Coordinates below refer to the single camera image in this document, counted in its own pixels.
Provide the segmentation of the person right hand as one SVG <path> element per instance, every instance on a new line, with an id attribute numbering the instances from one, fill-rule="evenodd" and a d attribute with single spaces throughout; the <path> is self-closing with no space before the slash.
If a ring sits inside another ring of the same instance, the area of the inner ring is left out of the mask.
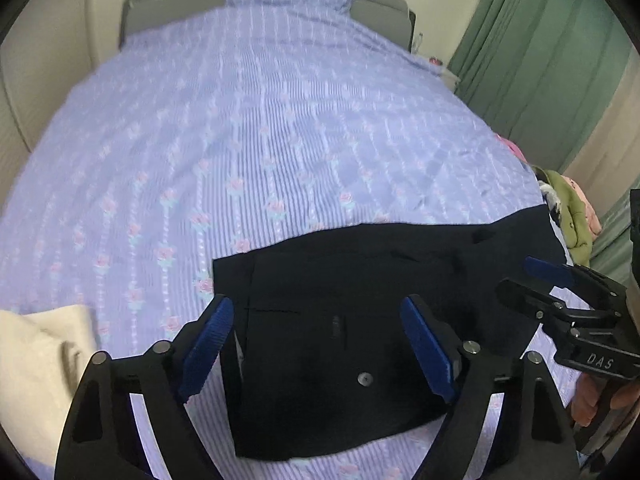
<path id="1" fill-rule="evenodd" d="M 600 405 L 604 387 L 588 374 L 582 373 L 577 379 L 575 393 L 570 401 L 570 416 L 579 426 L 588 427 Z M 639 383 L 623 385 L 613 394 L 611 410 L 620 410 L 631 406 L 639 399 Z"/>

